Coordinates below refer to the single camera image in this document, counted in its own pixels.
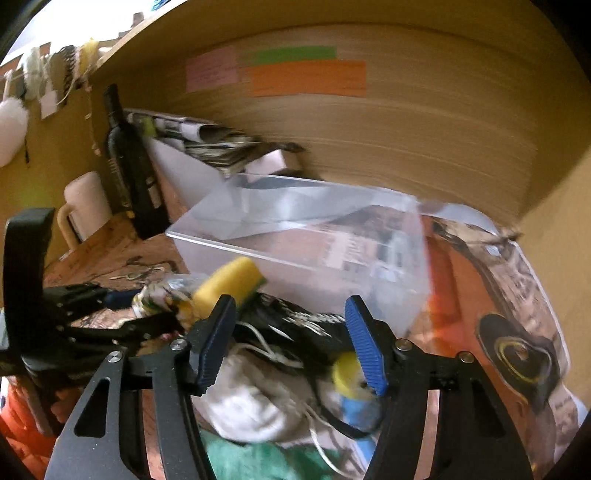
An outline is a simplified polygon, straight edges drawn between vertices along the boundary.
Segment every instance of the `white pom-pom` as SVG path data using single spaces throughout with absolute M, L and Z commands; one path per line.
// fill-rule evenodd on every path
M 21 149 L 28 119 L 20 99 L 9 97 L 0 103 L 0 167 L 8 165 Z

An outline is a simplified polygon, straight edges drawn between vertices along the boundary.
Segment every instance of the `blue gripper pad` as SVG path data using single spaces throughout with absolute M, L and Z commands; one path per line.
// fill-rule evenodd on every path
M 345 302 L 345 323 L 349 336 L 359 358 L 361 370 L 368 385 L 382 396 L 388 388 L 386 380 L 384 355 L 374 338 L 373 322 L 365 303 L 358 295 L 349 297 Z

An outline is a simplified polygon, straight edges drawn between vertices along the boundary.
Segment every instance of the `black strap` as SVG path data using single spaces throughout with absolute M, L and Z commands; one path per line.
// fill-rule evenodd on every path
M 346 437 L 359 440 L 371 435 L 381 424 L 382 420 L 384 419 L 384 409 L 382 409 L 382 413 L 380 414 L 379 420 L 376 422 L 376 425 L 370 432 L 364 432 L 363 430 L 359 430 L 348 423 L 345 423 L 343 420 L 339 419 L 334 415 L 328 408 L 324 406 L 322 400 L 320 399 L 320 395 L 318 394 L 318 384 L 316 382 L 316 377 L 312 375 L 306 375 L 306 379 L 310 384 L 310 388 L 312 389 L 312 393 L 316 399 L 316 403 L 320 409 L 320 414 L 324 417 L 324 419 L 330 423 L 330 425 L 337 431 L 341 432 Z

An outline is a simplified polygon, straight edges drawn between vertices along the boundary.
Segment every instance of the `green cloth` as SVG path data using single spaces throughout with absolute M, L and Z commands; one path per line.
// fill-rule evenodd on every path
M 336 59 L 336 47 L 303 45 L 301 47 L 283 47 L 271 48 L 269 50 L 259 50 L 249 55 L 247 63 L 254 67 L 257 65 L 282 63 L 284 61 L 334 59 Z
M 205 430 L 200 433 L 217 480 L 330 480 L 334 474 L 313 445 L 240 446 Z M 338 451 L 325 452 L 333 463 L 338 462 Z

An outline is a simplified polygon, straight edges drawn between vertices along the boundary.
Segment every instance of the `bottle label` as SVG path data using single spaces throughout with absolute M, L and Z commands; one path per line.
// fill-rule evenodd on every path
M 150 194 L 150 199 L 152 200 L 154 208 L 159 208 L 162 205 L 162 198 L 160 198 L 160 192 L 158 191 L 156 184 L 148 188 L 148 193 Z

